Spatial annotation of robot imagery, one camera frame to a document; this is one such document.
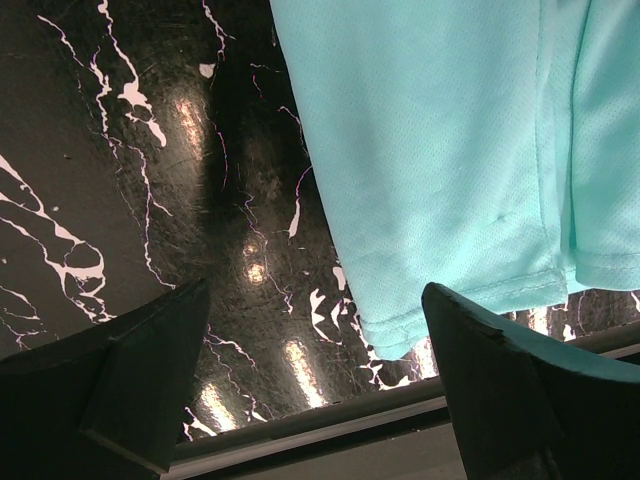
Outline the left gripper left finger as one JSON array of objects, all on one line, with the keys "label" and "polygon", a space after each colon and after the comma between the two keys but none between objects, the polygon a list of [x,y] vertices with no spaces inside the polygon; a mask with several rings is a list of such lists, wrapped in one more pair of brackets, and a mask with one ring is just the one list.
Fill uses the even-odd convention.
[{"label": "left gripper left finger", "polygon": [[168,472],[208,321],[206,280],[1,361],[4,479]]}]

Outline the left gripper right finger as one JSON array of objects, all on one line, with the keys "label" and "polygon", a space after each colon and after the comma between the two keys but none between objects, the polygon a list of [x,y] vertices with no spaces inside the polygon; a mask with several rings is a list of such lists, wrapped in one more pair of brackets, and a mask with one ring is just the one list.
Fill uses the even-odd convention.
[{"label": "left gripper right finger", "polygon": [[638,366],[438,283],[425,287],[422,307],[468,478],[638,478]]}]

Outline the teal t shirt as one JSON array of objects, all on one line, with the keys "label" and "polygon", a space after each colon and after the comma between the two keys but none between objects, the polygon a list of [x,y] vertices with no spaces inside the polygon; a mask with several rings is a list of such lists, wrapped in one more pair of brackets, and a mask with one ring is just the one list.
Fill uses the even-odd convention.
[{"label": "teal t shirt", "polygon": [[496,313],[639,286],[635,1],[275,1],[366,342],[437,282]]}]

